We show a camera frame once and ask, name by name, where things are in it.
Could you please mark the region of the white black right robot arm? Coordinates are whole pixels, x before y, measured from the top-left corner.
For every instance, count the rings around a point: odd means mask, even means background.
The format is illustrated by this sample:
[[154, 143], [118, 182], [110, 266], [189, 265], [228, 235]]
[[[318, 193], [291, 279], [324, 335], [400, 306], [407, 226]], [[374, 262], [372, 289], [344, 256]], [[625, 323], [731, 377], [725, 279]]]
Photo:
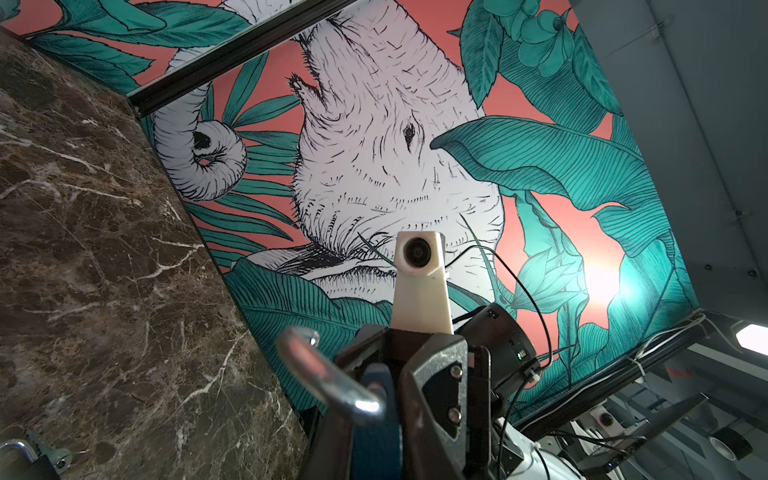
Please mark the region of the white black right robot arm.
[[381, 395], [385, 417], [351, 434], [351, 479], [579, 479], [503, 416], [539, 372], [500, 305], [458, 317], [453, 335], [366, 325], [334, 361]]

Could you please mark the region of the blue padlock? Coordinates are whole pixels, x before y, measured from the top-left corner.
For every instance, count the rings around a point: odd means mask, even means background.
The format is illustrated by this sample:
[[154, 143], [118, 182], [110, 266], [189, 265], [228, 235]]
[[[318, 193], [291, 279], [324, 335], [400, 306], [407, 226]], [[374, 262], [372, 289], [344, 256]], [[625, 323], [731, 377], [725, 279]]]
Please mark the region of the blue padlock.
[[320, 353], [318, 343], [316, 331], [289, 326], [278, 337], [277, 350], [294, 378], [327, 410], [336, 409], [357, 425], [352, 479], [401, 479], [402, 431], [388, 368], [373, 365], [363, 385]]

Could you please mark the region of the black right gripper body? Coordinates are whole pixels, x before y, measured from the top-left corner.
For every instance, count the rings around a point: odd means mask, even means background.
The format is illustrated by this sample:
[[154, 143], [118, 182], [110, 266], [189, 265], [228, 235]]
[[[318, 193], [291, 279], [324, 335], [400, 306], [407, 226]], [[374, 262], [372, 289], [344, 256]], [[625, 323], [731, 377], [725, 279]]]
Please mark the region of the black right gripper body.
[[[439, 424], [449, 433], [456, 433], [458, 411], [449, 410], [444, 419], [446, 405], [442, 396], [455, 386], [454, 380], [467, 374], [466, 408], [466, 460], [462, 479], [491, 479], [493, 467], [504, 464], [517, 466], [522, 460], [519, 451], [502, 453], [493, 446], [498, 438], [493, 422], [509, 410], [509, 397], [514, 389], [524, 386], [539, 368], [533, 346], [515, 319], [500, 305], [492, 303], [478, 307], [461, 316], [461, 326], [452, 335], [463, 337], [468, 345], [465, 371], [454, 365], [433, 377], [424, 387], [432, 411]], [[397, 421], [402, 431], [403, 477], [404, 434], [400, 407], [398, 379], [405, 363], [433, 334], [410, 332], [365, 325], [351, 344], [336, 354], [334, 361], [361, 384], [369, 383], [371, 368], [375, 364], [388, 368], [393, 393], [391, 398], [397, 409]]]

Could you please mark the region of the small metal key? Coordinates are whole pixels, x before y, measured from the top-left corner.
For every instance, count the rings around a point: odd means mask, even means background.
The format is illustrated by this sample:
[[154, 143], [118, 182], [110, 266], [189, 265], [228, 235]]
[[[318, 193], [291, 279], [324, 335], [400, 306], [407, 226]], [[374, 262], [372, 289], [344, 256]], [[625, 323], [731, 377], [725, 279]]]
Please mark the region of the small metal key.
[[71, 466], [73, 453], [66, 448], [57, 448], [47, 444], [35, 430], [26, 431], [26, 439], [31, 443], [36, 454], [46, 456], [56, 473], [61, 476]]

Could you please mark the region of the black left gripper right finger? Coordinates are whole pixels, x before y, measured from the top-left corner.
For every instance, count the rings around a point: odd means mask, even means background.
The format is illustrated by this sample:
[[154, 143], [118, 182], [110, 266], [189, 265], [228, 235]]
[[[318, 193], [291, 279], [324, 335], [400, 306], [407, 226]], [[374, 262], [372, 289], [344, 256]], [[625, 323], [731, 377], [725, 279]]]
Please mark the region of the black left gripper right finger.
[[404, 434], [404, 477], [406, 479], [462, 479], [466, 460], [467, 374], [453, 381], [454, 387], [442, 396], [449, 410], [458, 411], [456, 433], [447, 432], [437, 421], [423, 387], [454, 365], [465, 371], [468, 345], [458, 335], [431, 335], [405, 363], [398, 379]]

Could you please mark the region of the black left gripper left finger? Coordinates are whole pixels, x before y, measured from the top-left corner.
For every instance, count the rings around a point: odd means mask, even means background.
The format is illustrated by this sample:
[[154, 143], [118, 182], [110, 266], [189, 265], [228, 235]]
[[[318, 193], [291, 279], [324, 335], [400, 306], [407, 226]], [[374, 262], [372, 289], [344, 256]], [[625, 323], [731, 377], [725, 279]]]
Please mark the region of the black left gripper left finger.
[[352, 455], [357, 425], [329, 408], [317, 424], [299, 470], [300, 479], [352, 479]]

